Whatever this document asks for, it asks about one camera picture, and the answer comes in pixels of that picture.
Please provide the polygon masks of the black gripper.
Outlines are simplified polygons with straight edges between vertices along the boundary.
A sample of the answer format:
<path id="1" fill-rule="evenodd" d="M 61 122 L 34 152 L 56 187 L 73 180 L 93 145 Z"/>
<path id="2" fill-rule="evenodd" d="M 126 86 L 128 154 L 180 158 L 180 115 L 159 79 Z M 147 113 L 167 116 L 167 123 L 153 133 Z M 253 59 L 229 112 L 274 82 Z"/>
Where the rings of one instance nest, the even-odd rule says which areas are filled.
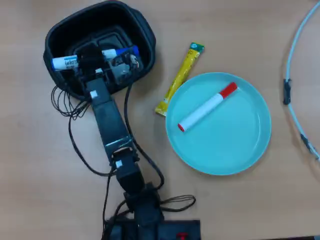
<path id="1" fill-rule="evenodd" d="M 90 43 L 77 52 L 78 73 L 77 80 L 80 84 L 86 84 L 96 78 L 102 78 L 107 84 L 110 65 L 102 53 L 102 49 Z"/>

